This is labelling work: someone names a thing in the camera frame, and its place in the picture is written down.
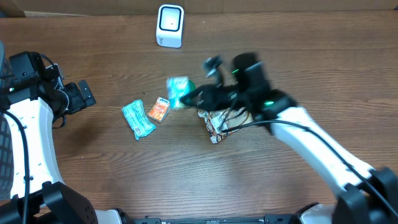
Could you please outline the teal wipes pack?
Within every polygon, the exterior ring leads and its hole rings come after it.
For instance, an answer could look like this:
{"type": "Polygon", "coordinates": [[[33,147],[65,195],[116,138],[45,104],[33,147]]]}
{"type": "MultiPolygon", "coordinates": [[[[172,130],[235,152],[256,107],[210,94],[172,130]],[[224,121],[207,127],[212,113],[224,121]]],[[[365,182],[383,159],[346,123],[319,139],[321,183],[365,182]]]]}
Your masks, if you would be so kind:
{"type": "Polygon", "coordinates": [[[170,77],[166,81],[168,99],[173,110],[184,108],[180,98],[190,91],[190,80],[188,77],[170,77]]]}

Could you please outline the beige Pantree snack bag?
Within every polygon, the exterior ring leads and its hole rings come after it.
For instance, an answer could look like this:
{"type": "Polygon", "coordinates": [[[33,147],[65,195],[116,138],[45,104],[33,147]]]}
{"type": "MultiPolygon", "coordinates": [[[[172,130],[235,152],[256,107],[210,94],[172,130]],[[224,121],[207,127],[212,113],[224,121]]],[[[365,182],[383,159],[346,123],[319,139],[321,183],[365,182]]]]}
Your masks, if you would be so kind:
{"type": "Polygon", "coordinates": [[[204,119],[206,129],[210,135],[210,140],[213,144],[217,144],[225,140],[228,136],[235,133],[237,130],[225,132],[235,126],[251,123],[253,118],[245,108],[239,110],[221,110],[221,111],[204,111],[198,110],[199,117],[204,119]]]}

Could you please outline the orange tissue pack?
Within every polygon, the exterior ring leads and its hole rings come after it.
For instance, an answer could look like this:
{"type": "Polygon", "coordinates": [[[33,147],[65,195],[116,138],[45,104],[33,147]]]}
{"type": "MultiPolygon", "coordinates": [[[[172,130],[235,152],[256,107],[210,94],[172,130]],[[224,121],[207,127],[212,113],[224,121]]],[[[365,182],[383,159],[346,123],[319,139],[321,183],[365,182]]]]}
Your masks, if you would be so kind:
{"type": "Polygon", "coordinates": [[[159,123],[163,122],[170,111],[170,101],[165,98],[158,97],[154,106],[148,112],[148,116],[159,123]]]}

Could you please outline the teal snack packet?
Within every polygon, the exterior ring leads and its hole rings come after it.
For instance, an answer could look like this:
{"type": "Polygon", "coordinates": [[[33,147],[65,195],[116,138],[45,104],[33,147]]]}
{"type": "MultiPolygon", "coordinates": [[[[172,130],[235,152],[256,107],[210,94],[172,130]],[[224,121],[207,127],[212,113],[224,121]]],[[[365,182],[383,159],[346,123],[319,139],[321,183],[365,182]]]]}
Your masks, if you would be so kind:
{"type": "Polygon", "coordinates": [[[133,130],[137,141],[140,138],[148,136],[156,129],[156,126],[152,124],[146,116],[142,100],[133,101],[122,107],[121,111],[128,125],[133,130]]]}

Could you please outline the green lid jar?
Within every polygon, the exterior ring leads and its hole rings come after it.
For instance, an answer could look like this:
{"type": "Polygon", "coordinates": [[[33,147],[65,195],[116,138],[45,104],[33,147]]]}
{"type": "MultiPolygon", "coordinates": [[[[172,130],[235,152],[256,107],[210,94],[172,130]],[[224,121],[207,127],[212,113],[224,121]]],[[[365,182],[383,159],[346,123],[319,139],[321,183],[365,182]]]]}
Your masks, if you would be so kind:
{"type": "Polygon", "coordinates": [[[190,93],[191,91],[193,91],[195,89],[196,89],[195,84],[191,80],[189,80],[188,81],[188,92],[190,93]]]}

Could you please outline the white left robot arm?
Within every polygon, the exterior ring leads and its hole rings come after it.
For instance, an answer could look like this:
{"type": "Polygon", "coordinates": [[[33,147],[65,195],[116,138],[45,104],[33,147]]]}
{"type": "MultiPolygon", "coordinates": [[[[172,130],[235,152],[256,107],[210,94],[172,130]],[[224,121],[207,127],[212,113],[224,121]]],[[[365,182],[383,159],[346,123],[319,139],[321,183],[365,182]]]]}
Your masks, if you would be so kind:
{"type": "Polygon", "coordinates": [[[58,169],[54,122],[95,103],[85,80],[63,84],[59,65],[46,55],[7,58],[1,50],[1,175],[13,175],[1,223],[128,223],[120,209],[94,209],[58,169]]]}

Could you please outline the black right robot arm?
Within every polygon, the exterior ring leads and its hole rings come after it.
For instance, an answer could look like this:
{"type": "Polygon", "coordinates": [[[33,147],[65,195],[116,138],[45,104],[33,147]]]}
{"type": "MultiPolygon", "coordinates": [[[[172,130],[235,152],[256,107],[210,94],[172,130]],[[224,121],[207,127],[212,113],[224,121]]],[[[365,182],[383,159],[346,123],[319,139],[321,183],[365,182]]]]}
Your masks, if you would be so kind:
{"type": "Polygon", "coordinates": [[[254,52],[235,56],[234,85],[225,85],[219,57],[203,67],[214,84],[183,95],[181,102],[207,112],[243,110],[252,125],[265,127],[299,154],[326,182],[336,203],[313,203],[294,214],[267,215],[266,223],[396,223],[397,176],[389,168],[376,170],[348,152],[324,131],[290,95],[273,88],[254,52]]]}

